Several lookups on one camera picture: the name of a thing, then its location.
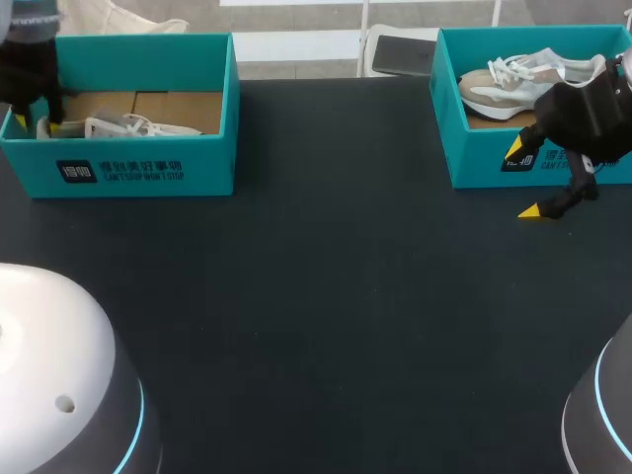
logo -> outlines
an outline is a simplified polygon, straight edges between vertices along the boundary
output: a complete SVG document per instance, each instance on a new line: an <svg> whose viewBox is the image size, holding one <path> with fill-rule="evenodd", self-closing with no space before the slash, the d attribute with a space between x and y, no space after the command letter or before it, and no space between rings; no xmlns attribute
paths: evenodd
<svg viewBox="0 0 632 474"><path fill-rule="evenodd" d="M57 168L63 181L70 185L97 183L97 177L88 160L58 161Z"/></svg>
<svg viewBox="0 0 632 474"><path fill-rule="evenodd" d="M503 160L503 166L501 167L501 171L531 171L533 166L535 165L535 159L537 158L537 151L531 153L530 155L526 155L522 158L518 163L512 163L510 161Z"/></svg>

cardboard insert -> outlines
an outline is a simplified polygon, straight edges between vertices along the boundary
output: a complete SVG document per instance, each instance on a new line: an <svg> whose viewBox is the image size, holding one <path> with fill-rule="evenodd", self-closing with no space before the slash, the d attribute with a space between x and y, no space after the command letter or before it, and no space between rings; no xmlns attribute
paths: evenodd
<svg viewBox="0 0 632 474"><path fill-rule="evenodd" d="M66 102L66 120L85 120L99 109L137 114L168 125L187 126L209 135L219 133L221 92L87 92Z"/></svg>
<svg viewBox="0 0 632 474"><path fill-rule="evenodd" d="M472 130L479 128L524 128L535 123L535 114L533 111L520 112L507 121L491 121L480 117L474 117L467 113L466 115L467 122Z"/></svg>

teal shoe box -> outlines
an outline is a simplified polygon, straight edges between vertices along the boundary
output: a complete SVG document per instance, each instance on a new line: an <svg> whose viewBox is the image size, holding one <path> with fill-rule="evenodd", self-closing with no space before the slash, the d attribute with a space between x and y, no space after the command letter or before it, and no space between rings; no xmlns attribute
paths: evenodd
<svg viewBox="0 0 632 474"><path fill-rule="evenodd" d="M221 92L219 132L34 140L8 114L0 147L31 198L232 194L240 85L230 34L62 37L57 50L62 84L79 92ZM45 102L33 112L44 117Z"/></svg>
<svg viewBox="0 0 632 474"><path fill-rule="evenodd" d="M487 61L530 54L545 47L569 59L606 58L632 45L622 26L564 26L525 28L445 29L434 53L431 95L443 151L455 188L503 188L566 185L570 170L564 152L546 141L537 156L502 170L504 157L520 127L471 129L463 109L457 78ZM628 156L597 175L600 184L632 183Z"/></svg>

shoelace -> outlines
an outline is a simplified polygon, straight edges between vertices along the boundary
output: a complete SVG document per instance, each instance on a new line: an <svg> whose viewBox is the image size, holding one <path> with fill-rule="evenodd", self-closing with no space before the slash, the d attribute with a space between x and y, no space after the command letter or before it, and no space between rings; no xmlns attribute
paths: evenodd
<svg viewBox="0 0 632 474"><path fill-rule="evenodd" d="M494 78L494 82L503 87L506 81L517 81L518 79L532 81L535 78L533 71L528 67L519 65L516 62L522 58L524 58L524 54L511 56L507 59L499 57L495 61L487 61L487 65L490 68L490 73Z"/></svg>
<svg viewBox="0 0 632 474"><path fill-rule="evenodd" d="M127 131L132 135L139 135L140 130L146 131L145 136L164 135L164 131L159 125L153 123L149 118L139 116L137 114L125 114L126 119L135 119L134 125L128 125Z"/></svg>

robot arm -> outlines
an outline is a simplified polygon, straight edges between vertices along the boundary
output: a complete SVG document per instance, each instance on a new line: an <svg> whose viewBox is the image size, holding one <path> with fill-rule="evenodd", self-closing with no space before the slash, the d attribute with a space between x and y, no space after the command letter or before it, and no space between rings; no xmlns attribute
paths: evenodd
<svg viewBox="0 0 632 474"><path fill-rule="evenodd" d="M48 101L49 123L64 119L55 37L60 14L56 0L0 0L0 102L16 119L33 125L31 104Z"/></svg>
<svg viewBox="0 0 632 474"><path fill-rule="evenodd" d="M545 139L566 150L571 181L560 194L519 217L560 218L583 199L598 197L594 165L616 163L632 151L632 47L606 62L583 88L556 84L535 103L536 123L524 128L505 159L519 162Z"/></svg>

